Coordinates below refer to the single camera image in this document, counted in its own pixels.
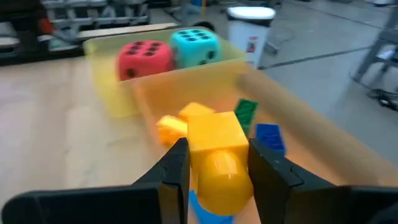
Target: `yellow toy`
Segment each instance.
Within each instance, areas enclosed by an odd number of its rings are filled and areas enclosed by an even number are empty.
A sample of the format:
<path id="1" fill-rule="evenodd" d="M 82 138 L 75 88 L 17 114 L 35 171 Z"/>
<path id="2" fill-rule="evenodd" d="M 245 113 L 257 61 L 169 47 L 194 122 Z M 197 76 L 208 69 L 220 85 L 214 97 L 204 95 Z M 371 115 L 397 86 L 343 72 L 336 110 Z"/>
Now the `yellow toy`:
<path id="1" fill-rule="evenodd" d="M 156 126 L 162 143 L 173 145 L 179 138 L 187 137 L 187 123 L 171 115 L 163 116 Z"/>
<path id="2" fill-rule="evenodd" d="M 182 110 L 180 110 L 178 117 L 188 122 L 188 118 L 192 116 L 203 116 L 208 114 L 213 114 L 215 110 L 208 108 L 207 106 L 203 106 L 196 102 L 191 102 L 187 106 L 185 106 Z"/>
<path id="3" fill-rule="evenodd" d="M 246 170 L 249 143 L 234 112 L 190 117 L 188 143 L 199 204 L 216 215 L 234 215 L 253 195 Z"/>

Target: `yellow block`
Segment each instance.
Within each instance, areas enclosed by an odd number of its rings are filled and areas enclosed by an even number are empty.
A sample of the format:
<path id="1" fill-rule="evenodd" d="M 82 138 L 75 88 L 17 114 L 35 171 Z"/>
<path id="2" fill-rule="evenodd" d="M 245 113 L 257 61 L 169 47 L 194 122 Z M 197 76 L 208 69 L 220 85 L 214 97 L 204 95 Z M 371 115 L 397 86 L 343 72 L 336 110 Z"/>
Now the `yellow block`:
<path id="1" fill-rule="evenodd" d="M 203 106 L 196 102 L 191 102 L 187 106 L 185 106 L 182 110 L 180 110 L 178 116 L 181 120 L 188 122 L 188 118 L 192 116 L 203 116 L 208 114 L 213 114 L 215 110 L 208 108 L 207 106 Z"/>
<path id="2" fill-rule="evenodd" d="M 190 117 L 188 143 L 200 205 L 217 215 L 238 213 L 253 186 L 246 170 L 249 143 L 234 112 Z"/>
<path id="3" fill-rule="evenodd" d="M 174 116 L 163 116 L 156 126 L 164 144 L 173 145 L 179 138 L 187 137 L 187 123 Z"/>

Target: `wooden table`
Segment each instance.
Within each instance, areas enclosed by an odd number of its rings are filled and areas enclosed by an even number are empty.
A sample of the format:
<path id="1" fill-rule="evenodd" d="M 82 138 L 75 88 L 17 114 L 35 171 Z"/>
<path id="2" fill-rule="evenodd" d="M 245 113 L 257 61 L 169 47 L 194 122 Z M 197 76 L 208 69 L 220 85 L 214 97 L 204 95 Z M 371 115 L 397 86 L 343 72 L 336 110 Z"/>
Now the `wooden table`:
<path id="1" fill-rule="evenodd" d="M 88 66 L 80 57 L 0 68 L 1 205 L 27 190 L 131 184 L 161 156 L 149 150 L 140 117 L 108 116 Z M 267 85 L 264 101 L 300 133 L 287 133 L 288 147 L 311 146 L 348 167 L 350 180 L 337 184 L 398 185 L 394 166 L 372 149 L 267 77 L 254 85 Z"/>

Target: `die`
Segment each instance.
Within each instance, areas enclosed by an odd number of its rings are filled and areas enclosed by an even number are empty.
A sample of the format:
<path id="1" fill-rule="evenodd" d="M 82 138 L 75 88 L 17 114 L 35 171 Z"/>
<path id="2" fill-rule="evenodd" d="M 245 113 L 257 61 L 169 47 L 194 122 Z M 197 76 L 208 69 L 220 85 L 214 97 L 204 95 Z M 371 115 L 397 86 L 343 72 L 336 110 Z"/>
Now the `die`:
<path id="1" fill-rule="evenodd" d="M 154 40 L 135 41 L 125 45 L 120 50 L 117 61 L 121 81 L 174 69 L 174 54 L 170 46 Z"/>
<path id="2" fill-rule="evenodd" d="M 187 29 L 172 34 L 170 45 L 177 68 L 219 62 L 221 45 L 216 34 L 205 29 Z"/>

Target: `workbench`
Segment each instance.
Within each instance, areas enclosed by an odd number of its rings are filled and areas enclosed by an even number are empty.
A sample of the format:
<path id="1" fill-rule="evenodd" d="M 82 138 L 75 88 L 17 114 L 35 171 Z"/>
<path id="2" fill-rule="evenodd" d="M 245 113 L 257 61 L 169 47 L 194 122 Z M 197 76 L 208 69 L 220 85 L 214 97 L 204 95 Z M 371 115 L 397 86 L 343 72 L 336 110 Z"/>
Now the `workbench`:
<path id="1" fill-rule="evenodd" d="M 398 185 L 389 161 L 267 75 L 251 72 L 268 121 L 289 127 L 288 159 L 337 185 Z M 109 116 L 84 57 L 1 67 L 0 204 L 28 190 L 133 183 L 165 153 L 151 150 L 145 126 L 141 116 Z M 237 221 L 258 222 L 256 214 L 252 201 Z"/>

